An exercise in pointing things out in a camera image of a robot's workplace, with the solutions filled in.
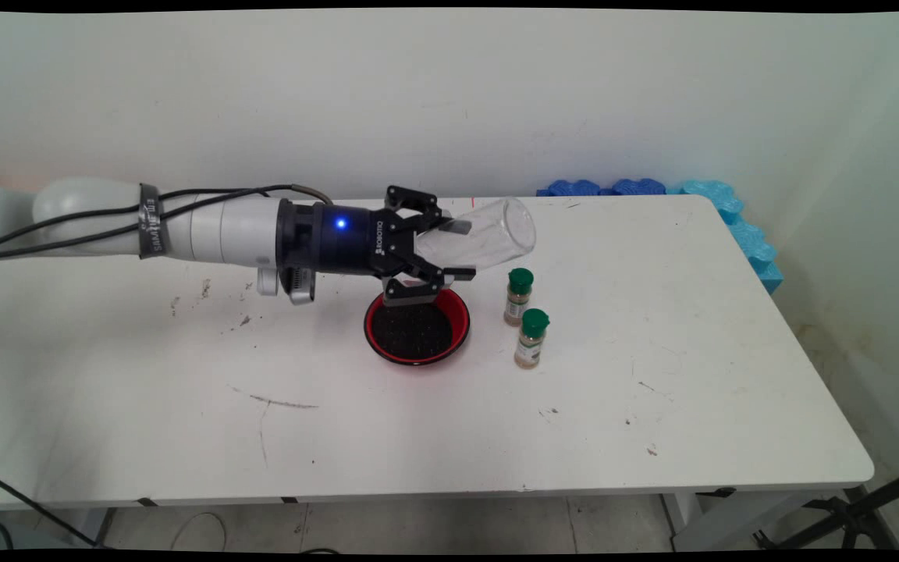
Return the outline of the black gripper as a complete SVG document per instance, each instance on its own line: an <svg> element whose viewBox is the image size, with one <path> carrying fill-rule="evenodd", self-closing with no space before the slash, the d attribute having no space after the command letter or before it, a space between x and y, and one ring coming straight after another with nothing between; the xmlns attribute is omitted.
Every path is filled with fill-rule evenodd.
<svg viewBox="0 0 899 562"><path fill-rule="evenodd" d="M471 281L475 267L420 270L407 257L414 234L438 230L468 235L471 221L453 219L434 194L389 186L385 206L313 206L313 269L328 274L382 278L382 305L432 304L456 281Z"/></svg>

